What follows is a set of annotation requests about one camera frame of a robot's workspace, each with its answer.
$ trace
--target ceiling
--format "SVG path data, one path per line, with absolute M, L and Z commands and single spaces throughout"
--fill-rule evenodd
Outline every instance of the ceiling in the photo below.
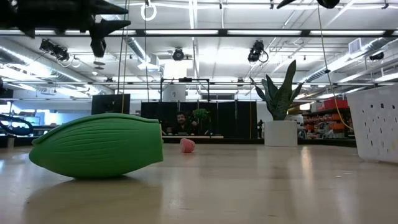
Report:
M 152 0 L 157 8 L 157 14 L 151 21 L 145 21 L 141 16 L 141 5 L 144 1 L 129 1 L 129 20 L 131 25 L 129 29 L 319 29 L 318 11 L 316 9 L 316 1 L 297 0 L 291 8 L 287 9 L 269 9 L 270 1 L 267 0 L 222 0 L 223 10 L 219 8 L 219 0 L 198 0 L 197 9 L 192 10 L 190 16 L 189 2 L 196 5 L 194 0 L 173 0 L 173 1 L 156 1 Z M 120 6 L 125 5 L 125 1 L 111 1 Z M 342 0 L 335 9 L 320 9 L 320 17 L 324 29 L 377 29 L 389 30 L 398 28 L 398 1 L 388 0 L 389 7 L 381 9 L 384 0 Z M 152 14 L 152 9 L 148 9 L 148 16 Z M 39 50 L 42 38 L 36 37 L 30 39 L 24 36 L 4 36 L 11 42 L 15 42 L 23 46 L 27 50 L 42 55 Z M 149 82 L 159 82 L 162 69 L 160 71 L 148 71 L 140 69 L 141 64 L 135 53 L 127 46 L 125 41 L 120 37 L 107 37 L 107 49 L 103 58 L 95 58 L 90 47 L 90 36 L 88 37 L 50 37 L 52 42 L 68 48 L 68 53 L 79 58 L 78 61 L 63 63 L 64 66 L 69 65 L 66 71 L 83 75 L 87 78 L 85 82 L 94 80 L 103 82 L 107 78 L 114 81 L 125 80 L 126 82 L 146 82 L 147 76 Z M 344 56 L 349 50 L 348 44 L 356 38 L 325 38 L 324 47 L 326 60 L 328 62 Z M 171 52 L 176 48 L 183 49 L 183 52 L 190 56 L 189 60 L 184 60 L 183 64 L 187 68 L 188 77 L 209 78 L 214 82 L 236 82 L 238 78 L 243 78 L 248 82 L 249 77 L 253 77 L 259 82 L 268 74 L 275 82 L 283 81 L 285 71 L 289 62 L 293 59 L 297 60 L 297 72 L 294 78 L 295 82 L 302 82 L 308 78 L 314 70 L 324 66 L 324 54 L 321 38 L 298 38 L 298 37 L 136 37 L 135 40 L 142 47 L 147 55 L 156 55 L 159 59 L 159 65 L 163 67 L 165 64 L 172 62 Z M 249 49 L 256 40 L 262 40 L 269 54 L 267 63 L 258 63 L 251 65 L 248 60 Z M 379 65 L 384 68 L 387 73 L 395 72 L 394 60 L 397 60 L 397 48 L 394 41 L 388 46 L 381 49 L 384 52 L 384 59 L 370 61 L 368 57 L 358 57 L 347 66 L 338 67 L 330 74 L 332 82 L 338 82 L 346 77 L 357 74 L 364 70 L 370 70 Z M 198 73 L 195 74 L 193 69 L 193 55 L 197 62 Z M 50 55 L 42 56 L 53 63 L 57 61 Z M 104 62 L 104 70 L 96 70 L 94 61 Z M 381 68 L 366 73 L 347 82 L 373 82 L 375 78 L 380 77 Z M 313 81 L 328 82 L 326 77 L 321 77 Z M 15 90 L 20 90 L 15 86 L 8 86 Z M 131 98 L 145 97 L 147 85 L 126 85 L 127 90 L 139 90 L 136 96 Z M 252 86 L 243 86 L 241 88 L 236 85 L 215 85 L 211 89 L 214 93 L 222 89 L 240 89 L 239 94 L 247 95 Z M 109 86 L 111 90 L 117 89 L 117 85 Z M 151 85 L 150 90 L 155 90 L 158 86 Z M 344 90 L 353 89 L 345 86 Z M 305 87 L 303 93 L 317 93 L 321 95 L 326 91 L 327 87 L 311 86 Z

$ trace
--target man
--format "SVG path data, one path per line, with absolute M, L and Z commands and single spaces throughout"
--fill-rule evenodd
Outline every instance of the man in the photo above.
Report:
M 198 123 L 196 121 L 192 121 L 189 125 L 187 124 L 187 118 L 183 112 L 177 113 L 177 125 L 172 128 L 167 128 L 167 133 L 178 134 L 178 133 L 187 133 L 187 134 L 196 134 L 197 133 Z

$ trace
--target wooden floor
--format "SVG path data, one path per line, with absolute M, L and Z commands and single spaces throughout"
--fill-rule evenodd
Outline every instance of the wooden floor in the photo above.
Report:
M 356 149 L 197 145 L 124 178 L 77 181 L 0 153 L 1 224 L 398 222 L 398 166 Z

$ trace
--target green plant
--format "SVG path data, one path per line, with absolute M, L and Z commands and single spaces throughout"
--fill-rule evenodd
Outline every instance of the green plant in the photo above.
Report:
M 200 119 L 200 120 L 204 120 L 207 119 L 207 117 L 209 116 L 210 112 L 207 111 L 206 109 L 200 108 L 200 109 L 196 109 L 193 111 L 193 115 L 196 119 Z
M 285 80 L 282 86 L 278 89 L 274 82 L 272 82 L 271 78 L 267 75 L 267 80 L 261 80 L 261 84 L 263 85 L 266 92 L 262 92 L 262 90 L 256 86 L 254 80 L 252 78 L 251 81 L 256 87 L 257 94 L 267 102 L 267 109 L 271 113 L 274 121 L 283 121 L 286 117 L 287 110 L 291 106 L 294 98 L 299 95 L 301 87 L 304 83 L 300 83 L 298 87 L 293 91 L 293 77 L 296 72 L 296 60 L 294 60 L 286 71 Z

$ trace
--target small pink object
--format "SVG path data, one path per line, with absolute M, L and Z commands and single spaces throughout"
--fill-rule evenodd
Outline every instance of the small pink object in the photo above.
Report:
M 181 139 L 180 149 L 183 153 L 191 153 L 195 149 L 195 143 L 189 139 Z

